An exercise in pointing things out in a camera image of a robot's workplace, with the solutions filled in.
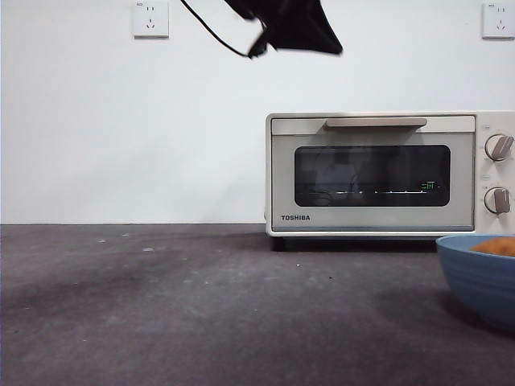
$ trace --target cream toaster oven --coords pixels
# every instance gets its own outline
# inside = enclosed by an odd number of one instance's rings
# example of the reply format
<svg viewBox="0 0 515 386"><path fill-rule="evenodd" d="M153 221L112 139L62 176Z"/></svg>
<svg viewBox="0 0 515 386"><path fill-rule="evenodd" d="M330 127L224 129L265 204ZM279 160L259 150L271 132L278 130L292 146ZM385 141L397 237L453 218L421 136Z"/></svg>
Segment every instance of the cream toaster oven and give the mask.
<svg viewBox="0 0 515 386"><path fill-rule="evenodd" d="M515 112L271 114L266 232L515 233Z"/></svg>

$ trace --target dark gray carpet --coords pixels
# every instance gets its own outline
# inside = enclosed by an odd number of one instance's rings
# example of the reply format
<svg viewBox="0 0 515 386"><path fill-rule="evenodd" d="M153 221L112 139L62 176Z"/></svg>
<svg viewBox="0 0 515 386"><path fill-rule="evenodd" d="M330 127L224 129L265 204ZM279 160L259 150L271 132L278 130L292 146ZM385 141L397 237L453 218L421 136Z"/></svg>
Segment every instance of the dark gray carpet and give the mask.
<svg viewBox="0 0 515 386"><path fill-rule="evenodd" d="M261 225L2 227L2 384L513 385L515 338L449 293L432 243Z"/></svg>

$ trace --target power cord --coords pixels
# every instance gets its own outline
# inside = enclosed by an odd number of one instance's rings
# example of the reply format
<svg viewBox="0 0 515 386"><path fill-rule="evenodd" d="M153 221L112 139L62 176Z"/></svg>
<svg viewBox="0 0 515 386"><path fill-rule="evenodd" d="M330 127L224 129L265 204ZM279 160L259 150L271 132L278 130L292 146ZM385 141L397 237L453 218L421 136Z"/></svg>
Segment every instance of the power cord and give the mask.
<svg viewBox="0 0 515 386"><path fill-rule="evenodd" d="M206 24L206 22L189 6L189 4L187 2L185 2L185 0L180 0L180 2L183 3L183 5L186 7L187 10L189 10L193 16L195 16L195 18L200 22L200 24L202 24L204 26L204 28L206 30L208 30L208 32L213 36L213 38L215 38L216 40L218 40L218 42L220 44L222 44L224 47L228 48L229 50L231 50L232 52L234 52L236 55L239 55L239 56L243 56L244 58L249 58L249 55L248 54L244 54L244 53L241 53L239 52L238 50L236 50L235 48L232 48L231 46L229 46L224 40L222 40L209 26L208 24Z"/></svg>

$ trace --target electrical socket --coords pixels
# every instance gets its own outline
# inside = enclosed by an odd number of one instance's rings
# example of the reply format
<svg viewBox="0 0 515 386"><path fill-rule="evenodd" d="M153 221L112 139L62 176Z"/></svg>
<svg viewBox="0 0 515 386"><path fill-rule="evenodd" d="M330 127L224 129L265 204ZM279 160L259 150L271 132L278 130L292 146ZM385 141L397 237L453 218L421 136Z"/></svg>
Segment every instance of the electrical socket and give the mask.
<svg viewBox="0 0 515 386"><path fill-rule="evenodd" d="M515 4L508 2L483 4L483 38L515 39Z"/></svg>
<svg viewBox="0 0 515 386"><path fill-rule="evenodd" d="M137 2L133 8L132 31L136 38L167 38L168 2Z"/></svg>

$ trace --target ceramic bowl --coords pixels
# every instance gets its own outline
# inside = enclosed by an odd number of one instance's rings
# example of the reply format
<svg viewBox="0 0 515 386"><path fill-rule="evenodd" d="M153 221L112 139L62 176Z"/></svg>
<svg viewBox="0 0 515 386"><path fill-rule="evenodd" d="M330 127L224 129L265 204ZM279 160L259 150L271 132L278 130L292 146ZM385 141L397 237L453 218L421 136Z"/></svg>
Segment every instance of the ceramic bowl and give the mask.
<svg viewBox="0 0 515 386"><path fill-rule="evenodd" d="M440 264L454 295L485 322L515 331L515 257L469 249L495 235L436 240Z"/></svg>

